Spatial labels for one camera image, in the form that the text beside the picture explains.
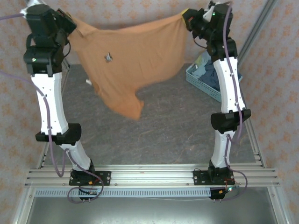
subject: patterned wallpaper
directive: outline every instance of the patterned wallpaper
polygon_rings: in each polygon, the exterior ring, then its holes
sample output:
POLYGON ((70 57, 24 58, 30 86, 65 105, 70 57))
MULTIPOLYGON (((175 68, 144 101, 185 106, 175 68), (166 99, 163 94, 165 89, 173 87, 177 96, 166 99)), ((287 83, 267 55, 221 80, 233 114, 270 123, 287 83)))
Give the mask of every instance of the patterned wallpaper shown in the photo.
POLYGON ((242 88, 269 167, 299 220, 299 5, 280 0, 241 66, 242 88))
MULTIPOLYGON (((157 20, 185 8, 205 7, 209 0, 45 0, 81 20, 101 28, 122 28, 157 20)), ((235 18, 231 36, 242 48, 266 0, 234 0, 235 18)), ((1 1, 0 16, 15 14, 25 7, 25 0, 1 1)), ((23 18, 0 22, 0 69, 29 79, 22 56, 29 28, 23 18)), ((202 50, 191 34, 185 59, 193 61, 202 50)), ((76 55, 71 63, 79 63, 76 55)), ((0 223, 10 224, 28 170, 35 168, 43 149, 34 135, 40 129, 40 114, 35 90, 19 81, 0 76, 0 223)))
MULTIPOLYGON (((123 28, 158 20, 182 12, 186 8, 206 7, 210 0, 44 0, 54 9, 60 7, 82 21, 98 28, 123 28)), ((266 0, 234 0, 234 19, 231 36, 240 51, 252 26, 261 13, 266 0)), ((197 42, 203 46, 205 41, 197 42)), ((202 49, 188 35, 185 60, 193 62, 202 49)), ((79 63, 74 52, 68 56, 70 63, 79 63)))

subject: blue plastic basket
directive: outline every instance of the blue plastic basket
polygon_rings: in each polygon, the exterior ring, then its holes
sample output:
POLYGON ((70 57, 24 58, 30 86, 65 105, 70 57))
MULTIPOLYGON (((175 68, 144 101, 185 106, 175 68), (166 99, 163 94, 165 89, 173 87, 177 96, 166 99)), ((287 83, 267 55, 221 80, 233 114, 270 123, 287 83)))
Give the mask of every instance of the blue plastic basket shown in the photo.
POLYGON ((192 73, 196 70, 195 64, 190 65, 186 70, 186 81, 199 88, 201 91, 205 92, 207 95, 213 97, 218 102, 221 102, 221 93, 211 86, 203 83, 198 80, 196 77, 192 75, 192 73))

